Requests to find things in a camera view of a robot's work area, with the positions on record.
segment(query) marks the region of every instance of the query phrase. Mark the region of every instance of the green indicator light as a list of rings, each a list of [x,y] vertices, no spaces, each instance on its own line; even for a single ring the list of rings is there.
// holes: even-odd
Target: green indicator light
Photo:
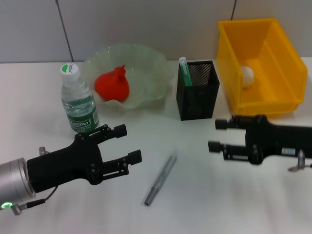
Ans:
[[[11,206],[13,206],[13,204],[11,202],[5,202],[1,205],[1,208],[5,209],[5,208],[11,207]]]

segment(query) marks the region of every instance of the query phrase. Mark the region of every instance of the red balloon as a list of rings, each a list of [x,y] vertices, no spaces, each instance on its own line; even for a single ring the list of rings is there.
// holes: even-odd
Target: red balloon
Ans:
[[[129,84],[125,77],[125,65],[100,75],[94,83],[95,91],[106,101],[124,101],[129,95]]]

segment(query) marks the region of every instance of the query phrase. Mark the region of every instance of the pen holder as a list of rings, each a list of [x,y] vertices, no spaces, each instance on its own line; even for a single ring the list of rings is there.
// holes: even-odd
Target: pen holder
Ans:
[[[212,61],[188,62],[191,86],[185,86],[179,66],[176,101],[181,120],[212,118],[220,82]]]

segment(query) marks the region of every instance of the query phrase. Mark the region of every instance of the yellow plastic bin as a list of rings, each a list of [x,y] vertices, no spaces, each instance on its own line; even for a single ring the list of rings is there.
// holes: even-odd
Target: yellow plastic bin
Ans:
[[[288,113],[303,102],[308,70],[276,19],[220,21],[219,29],[217,65],[234,113]],[[241,66],[254,73],[247,88]]]

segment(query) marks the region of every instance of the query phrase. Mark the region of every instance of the green marker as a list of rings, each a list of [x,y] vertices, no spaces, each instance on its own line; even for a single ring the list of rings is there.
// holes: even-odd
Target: green marker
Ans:
[[[185,57],[179,58],[179,64],[181,67],[185,86],[191,86],[192,85],[191,75],[189,71],[189,66],[187,65],[187,62],[186,62],[186,58]]]

